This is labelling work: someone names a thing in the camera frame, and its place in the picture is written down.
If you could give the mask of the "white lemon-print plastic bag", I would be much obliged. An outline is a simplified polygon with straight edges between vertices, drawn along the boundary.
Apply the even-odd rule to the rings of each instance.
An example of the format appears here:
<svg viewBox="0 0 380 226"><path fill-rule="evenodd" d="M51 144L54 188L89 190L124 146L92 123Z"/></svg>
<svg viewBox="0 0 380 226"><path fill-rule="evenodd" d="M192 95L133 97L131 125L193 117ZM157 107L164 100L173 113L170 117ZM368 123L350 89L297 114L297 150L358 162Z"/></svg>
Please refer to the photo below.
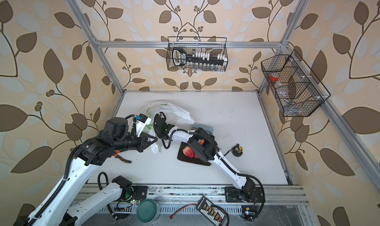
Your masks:
<svg viewBox="0 0 380 226"><path fill-rule="evenodd" d="M167 124L173 124L180 128L192 127L196 122L195 119L190 115L190 112L186 109L174 105L167 101L155 101L152 103L147 103L138 110L138 114L144 114L151 119L148 125L145 126L143 132L157 137L157 134L153 129L153 120L156 114L165 114L167 117Z"/></svg>

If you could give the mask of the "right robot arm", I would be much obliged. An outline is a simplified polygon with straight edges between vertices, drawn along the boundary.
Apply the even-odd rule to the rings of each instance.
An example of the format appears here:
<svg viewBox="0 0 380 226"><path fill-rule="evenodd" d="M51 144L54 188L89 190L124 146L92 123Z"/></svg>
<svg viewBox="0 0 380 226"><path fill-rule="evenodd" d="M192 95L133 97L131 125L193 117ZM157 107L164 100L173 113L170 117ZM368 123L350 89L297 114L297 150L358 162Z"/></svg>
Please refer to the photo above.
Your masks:
<svg viewBox="0 0 380 226"><path fill-rule="evenodd" d="M167 124L164 113L155 115L153 128L166 149L170 147L172 141L185 142L201 161L218 167L230 179L233 187L238 190L237 198L239 200L247 203L265 203L265 191L260 180L254 176L243 174L235 168L220 151L214 136L204 129L198 128L189 131Z"/></svg>

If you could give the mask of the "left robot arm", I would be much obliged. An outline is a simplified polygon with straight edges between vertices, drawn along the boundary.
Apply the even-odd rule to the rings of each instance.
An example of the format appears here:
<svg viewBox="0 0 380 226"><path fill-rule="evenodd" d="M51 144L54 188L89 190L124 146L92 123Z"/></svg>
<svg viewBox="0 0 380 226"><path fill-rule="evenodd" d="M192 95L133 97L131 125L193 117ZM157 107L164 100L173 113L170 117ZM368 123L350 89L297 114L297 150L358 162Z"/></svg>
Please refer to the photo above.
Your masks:
<svg viewBox="0 0 380 226"><path fill-rule="evenodd" d="M99 167L118 152L143 152L157 137L143 132L151 119L143 114L133 117L130 129L127 118L108 120L96 137L86 140L71 151L60 182L36 209L28 212L23 205L16 226L79 226L103 207L116 200L134 200L132 182L118 176L98 193L80 204L71 203Z"/></svg>

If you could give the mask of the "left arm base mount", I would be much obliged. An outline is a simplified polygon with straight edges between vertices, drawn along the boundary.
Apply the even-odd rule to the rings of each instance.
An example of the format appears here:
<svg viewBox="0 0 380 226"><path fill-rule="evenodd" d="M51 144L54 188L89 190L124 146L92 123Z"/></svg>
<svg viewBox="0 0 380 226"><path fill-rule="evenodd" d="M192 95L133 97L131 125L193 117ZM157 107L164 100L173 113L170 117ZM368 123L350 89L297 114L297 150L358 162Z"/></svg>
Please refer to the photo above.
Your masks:
<svg viewBox="0 0 380 226"><path fill-rule="evenodd" d="M143 201L146 199L148 186L146 185L133 185L132 196L135 201Z"/></svg>

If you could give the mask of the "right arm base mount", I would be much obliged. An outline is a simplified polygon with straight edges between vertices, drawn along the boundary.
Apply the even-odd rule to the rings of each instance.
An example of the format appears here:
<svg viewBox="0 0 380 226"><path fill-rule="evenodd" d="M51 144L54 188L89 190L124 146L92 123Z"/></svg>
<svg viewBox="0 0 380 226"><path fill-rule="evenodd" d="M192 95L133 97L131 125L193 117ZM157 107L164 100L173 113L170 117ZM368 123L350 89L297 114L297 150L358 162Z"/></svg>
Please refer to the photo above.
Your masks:
<svg viewBox="0 0 380 226"><path fill-rule="evenodd" d="M263 191L260 187L250 189L237 189L233 186L224 188L225 198L228 203L262 203L266 202L263 198Z"/></svg>

